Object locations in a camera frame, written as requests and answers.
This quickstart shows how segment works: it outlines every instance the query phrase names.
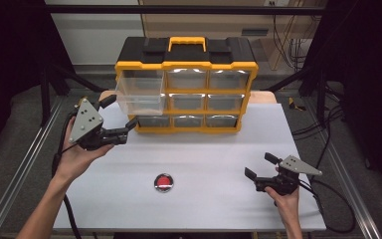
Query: person's left hand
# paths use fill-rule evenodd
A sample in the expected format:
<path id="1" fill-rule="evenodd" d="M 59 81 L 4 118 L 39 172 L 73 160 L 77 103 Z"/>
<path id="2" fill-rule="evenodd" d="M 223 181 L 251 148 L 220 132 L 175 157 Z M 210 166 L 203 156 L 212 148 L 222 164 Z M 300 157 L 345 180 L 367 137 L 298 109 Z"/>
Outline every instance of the person's left hand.
<path id="1" fill-rule="evenodd" d="M 70 120 L 65 134 L 64 149 L 72 146 L 69 142 L 71 131 L 73 130 L 75 118 Z M 82 175 L 92 164 L 92 162 L 104 156 L 113 148 L 113 144 L 104 145 L 96 150 L 87 151 L 79 145 L 73 146 L 62 154 L 61 161 L 54 177 L 62 179 L 64 182 L 71 183 Z"/>

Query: white wall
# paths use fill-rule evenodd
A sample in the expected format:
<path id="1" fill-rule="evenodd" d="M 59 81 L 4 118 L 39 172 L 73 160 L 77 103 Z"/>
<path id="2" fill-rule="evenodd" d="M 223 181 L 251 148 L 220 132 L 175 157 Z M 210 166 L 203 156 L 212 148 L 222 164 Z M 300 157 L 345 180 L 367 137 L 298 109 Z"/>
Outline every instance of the white wall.
<path id="1" fill-rule="evenodd" d="M 51 4 L 137 5 L 137 0 L 46 0 Z M 139 14 L 52 14 L 74 65 L 114 65 L 129 36 L 143 36 Z"/>

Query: person's right hand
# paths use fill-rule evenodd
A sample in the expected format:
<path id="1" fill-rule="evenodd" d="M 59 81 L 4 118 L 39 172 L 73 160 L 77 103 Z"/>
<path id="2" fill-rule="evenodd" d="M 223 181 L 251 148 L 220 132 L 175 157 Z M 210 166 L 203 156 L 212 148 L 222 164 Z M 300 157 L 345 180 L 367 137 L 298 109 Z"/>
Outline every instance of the person's right hand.
<path id="1" fill-rule="evenodd" d="M 279 215 L 286 228 L 287 238 L 302 238 L 298 214 L 299 188 L 292 194 L 284 196 L 279 195 L 271 187 L 266 187 L 265 191 L 276 202 Z"/>

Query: human arm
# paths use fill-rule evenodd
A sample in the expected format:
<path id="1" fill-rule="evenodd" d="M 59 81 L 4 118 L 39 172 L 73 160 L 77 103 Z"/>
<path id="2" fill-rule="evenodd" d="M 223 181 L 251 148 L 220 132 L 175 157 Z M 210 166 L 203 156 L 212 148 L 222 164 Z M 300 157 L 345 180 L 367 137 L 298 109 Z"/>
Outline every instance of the human arm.
<path id="1" fill-rule="evenodd" d="M 302 231 L 299 224 L 298 203 L 299 188 L 289 195 L 281 196 L 271 187 L 265 188 L 266 193 L 276 202 L 279 215 L 286 229 L 288 239 L 301 239 Z"/>
<path id="2" fill-rule="evenodd" d="M 71 119 L 65 135 L 64 148 L 72 146 L 69 143 L 69 135 L 73 124 L 74 119 Z M 95 159 L 105 155 L 111 148 L 113 148 L 113 145 L 105 145 L 97 150 L 86 151 L 76 145 L 65 151 L 44 196 L 24 224 L 17 238 L 49 238 L 62 201 L 71 183 L 82 175 Z"/>

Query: yellow handle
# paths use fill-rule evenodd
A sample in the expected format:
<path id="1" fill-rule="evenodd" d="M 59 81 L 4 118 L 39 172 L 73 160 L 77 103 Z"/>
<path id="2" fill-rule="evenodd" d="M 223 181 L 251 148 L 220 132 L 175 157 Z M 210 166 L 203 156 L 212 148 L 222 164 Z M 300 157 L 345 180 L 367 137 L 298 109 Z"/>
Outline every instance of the yellow handle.
<path id="1" fill-rule="evenodd" d="M 201 44 L 203 51 L 206 52 L 206 38 L 204 37 L 171 37 L 169 39 L 169 52 L 173 44 Z"/>

